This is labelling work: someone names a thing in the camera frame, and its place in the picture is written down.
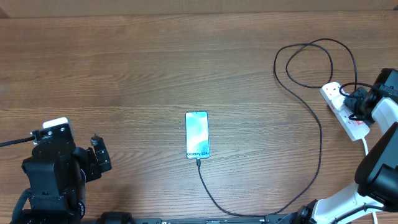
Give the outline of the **blue Galaxy smartphone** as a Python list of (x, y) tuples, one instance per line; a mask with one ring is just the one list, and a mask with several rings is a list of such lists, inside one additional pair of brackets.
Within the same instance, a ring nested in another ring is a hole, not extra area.
[(189, 111), (185, 113), (186, 158), (207, 159), (210, 157), (208, 113)]

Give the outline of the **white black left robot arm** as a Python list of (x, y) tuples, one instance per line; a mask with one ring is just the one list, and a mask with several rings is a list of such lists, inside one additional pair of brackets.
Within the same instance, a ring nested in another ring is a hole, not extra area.
[(32, 133), (35, 147), (22, 170), (30, 187), (19, 197), (12, 223), (80, 223), (85, 215), (85, 184), (111, 170), (103, 138), (94, 135), (91, 147), (78, 147), (68, 123)]

